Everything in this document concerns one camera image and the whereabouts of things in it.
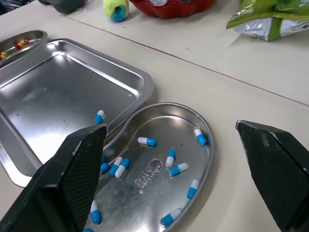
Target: metal tray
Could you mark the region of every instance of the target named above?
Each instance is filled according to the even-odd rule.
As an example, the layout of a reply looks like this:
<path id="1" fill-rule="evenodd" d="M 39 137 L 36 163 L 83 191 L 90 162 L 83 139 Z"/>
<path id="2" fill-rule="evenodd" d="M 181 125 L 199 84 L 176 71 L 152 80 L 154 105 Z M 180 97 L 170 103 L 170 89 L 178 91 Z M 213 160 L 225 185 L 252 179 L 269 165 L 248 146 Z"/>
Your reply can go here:
<path id="1" fill-rule="evenodd" d="M 26 38 L 29 40 L 29 44 L 17 50 L 15 44 Z M 0 68 L 14 61 L 27 51 L 44 44 L 46 41 L 47 33 L 43 30 L 25 31 L 0 41 L 0 52 L 6 52 L 8 54 L 5 59 L 0 59 Z"/>
<path id="2" fill-rule="evenodd" d="M 194 126 L 208 135 L 208 146 L 200 147 Z M 138 137 L 157 139 L 156 147 L 141 146 Z M 187 162 L 190 169 L 170 177 L 165 161 L 169 149 L 176 149 L 174 165 Z M 137 111 L 121 131 L 104 147 L 105 161 L 118 156 L 129 158 L 131 165 L 121 179 L 108 173 L 99 178 L 95 200 L 102 223 L 94 225 L 91 216 L 86 227 L 95 232 L 162 232 L 162 217 L 184 208 L 169 231 L 196 202 L 205 185 L 215 156 L 213 135 L 206 120 L 192 109 L 176 103 L 158 103 Z M 200 182 L 194 199 L 187 204 L 193 179 Z"/>
<path id="3" fill-rule="evenodd" d="M 0 161 L 26 186 L 65 137 L 106 113 L 109 134 L 154 90 L 147 73 L 68 39 L 0 69 Z"/>

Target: small metal dish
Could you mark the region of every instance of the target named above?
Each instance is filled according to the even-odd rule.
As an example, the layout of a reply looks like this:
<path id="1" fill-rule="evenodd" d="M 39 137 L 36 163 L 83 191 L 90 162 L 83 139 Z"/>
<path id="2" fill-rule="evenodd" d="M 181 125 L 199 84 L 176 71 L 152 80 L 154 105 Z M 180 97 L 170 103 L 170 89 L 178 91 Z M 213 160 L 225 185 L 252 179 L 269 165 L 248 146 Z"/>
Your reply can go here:
<path id="1" fill-rule="evenodd" d="M 25 44 L 19 50 L 15 48 L 15 44 L 28 39 L 29 44 Z M 6 52 L 7 57 L 5 59 L 0 58 L 0 68 L 16 60 L 27 51 L 44 44 L 47 41 L 47 33 L 43 30 L 30 30 L 23 33 L 11 36 L 0 41 L 0 52 Z"/>
<path id="2" fill-rule="evenodd" d="M 199 127 L 207 135 L 207 146 L 201 147 L 194 135 Z M 138 137 L 157 140 L 155 147 L 140 145 Z M 169 149 L 175 148 L 174 166 L 187 162 L 190 169 L 170 177 L 165 167 Z M 133 114 L 120 132 L 104 147 L 103 161 L 109 162 L 121 156 L 131 164 L 120 179 L 102 174 L 95 200 L 98 202 L 102 222 L 92 223 L 88 217 L 86 227 L 96 232 L 162 232 L 171 230 L 196 202 L 215 157 L 215 144 L 210 126 L 194 110 L 170 102 L 144 107 Z M 193 179 L 199 188 L 193 200 L 187 193 Z M 160 220 L 176 208 L 183 211 L 168 227 Z"/>

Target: blue and white capsule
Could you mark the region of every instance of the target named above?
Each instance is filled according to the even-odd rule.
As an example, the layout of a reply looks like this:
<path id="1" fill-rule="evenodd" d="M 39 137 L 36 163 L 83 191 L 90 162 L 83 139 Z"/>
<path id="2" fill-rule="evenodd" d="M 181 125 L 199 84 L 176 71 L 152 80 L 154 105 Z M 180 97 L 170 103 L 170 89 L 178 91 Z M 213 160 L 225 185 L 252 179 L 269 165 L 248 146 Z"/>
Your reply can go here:
<path id="1" fill-rule="evenodd" d="M 98 203 L 96 201 L 92 201 L 91 208 L 90 208 L 90 214 L 92 217 L 92 222 L 94 224 L 100 224 L 102 222 L 101 213 L 98 210 Z"/>
<path id="2" fill-rule="evenodd" d="M 110 166 L 108 165 L 108 163 L 103 163 L 101 164 L 101 173 L 106 172 L 108 169 L 110 168 Z"/>
<path id="3" fill-rule="evenodd" d="M 178 175 L 184 171 L 187 171 L 189 169 L 189 165 L 187 163 L 181 163 L 178 166 L 172 167 L 169 170 L 170 176 Z"/>
<path id="4" fill-rule="evenodd" d="M 102 124 L 104 122 L 104 111 L 99 110 L 97 116 L 95 117 L 95 123 Z"/>
<path id="5" fill-rule="evenodd" d="M 140 144 L 147 144 L 147 145 L 152 145 L 152 146 L 156 145 L 156 139 L 153 139 L 153 138 L 139 137 L 137 141 Z"/>
<path id="6" fill-rule="evenodd" d="M 197 192 L 198 189 L 198 180 L 193 180 L 191 187 L 189 188 L 188 194 L 187 194 L 187 198 L 188 200 L 192 200 Z"/>
<path id="7" fill-rule="evenodd" d="M 168 157 L 166 159 L 165 166 L 167 168 L 172 167 L 175 159 L 176 159 L 176 150 L 174 148 L 171 148 L 169 150 L 169 154 L 168 154 Z"/>
<path id="8" fill-rule="evenodd" d="M 130 165 L 130 160 L 128 158 L 124 158 L 115 173 L 115 177 L 120 178 L 122 174 L 124 173 L 125 169 L 127 169 L 129 165 Z"/>
<path id="9" fill-rule="evenodd" d="M 197 127 L 194 128 L 194 134 L 197 137 L 197 141 L 201 146 L 204 146 L 207 143 L 207 140 L 201 130 Z"/>
<path id="10" fill-rule="evenodd" d="M 173 223 L 173 221 L 179 216 L 179 214 L 182 212 L 183 209 L 177 208 L 170 214 L 167 214 L 165 217 L 161 219 L 161 224 L 164 226 L 169 226 Z"/>
<path id="11" fill-rule="evenodd" d="M 115 173 L 118 170 L 119 165 L 121 164 L 122 160 L 123 160 L 122 157 L 116 158 L 114 164 L 112 165 L 112 168 L 110 169 L 110 175 L 111 176 L 115 175 Z"/>

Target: red bowl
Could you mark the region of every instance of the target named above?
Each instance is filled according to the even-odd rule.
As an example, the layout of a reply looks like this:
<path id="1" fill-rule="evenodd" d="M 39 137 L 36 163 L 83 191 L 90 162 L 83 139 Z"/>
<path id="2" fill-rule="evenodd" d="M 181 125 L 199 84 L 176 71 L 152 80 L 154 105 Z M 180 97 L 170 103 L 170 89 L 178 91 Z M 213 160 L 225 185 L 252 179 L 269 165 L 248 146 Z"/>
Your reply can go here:
<path id="1" fill-rule="evenodd" d="M 133 0 L 132 3 L 137 9 L 152 17 L 179 18 L 204 11 L 214 0 L 192 0 L 191 3 L 170 0 L 163 6 L 154 6 L 148 0 Z"/>

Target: white table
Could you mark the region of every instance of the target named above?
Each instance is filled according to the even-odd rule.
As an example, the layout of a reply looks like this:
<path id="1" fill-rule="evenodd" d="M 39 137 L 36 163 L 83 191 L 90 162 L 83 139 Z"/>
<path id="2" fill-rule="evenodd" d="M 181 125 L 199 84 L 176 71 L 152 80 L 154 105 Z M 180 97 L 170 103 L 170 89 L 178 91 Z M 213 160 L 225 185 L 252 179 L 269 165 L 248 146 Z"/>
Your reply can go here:
<path id="1" fill-rule="evenodd" d="M 128 20 L 113 23 L 94 0 L 90 12 L 67 17 L 160 50 L 213 72 L 309 105 L 309 30 L 271 43 L 240 35 L 226 24 L 239 0 L 217 0 L 205 12 L 184 19 L 150 18 L 130 5 Z M 35 5 L 56 12 L 52 6 Z"/>

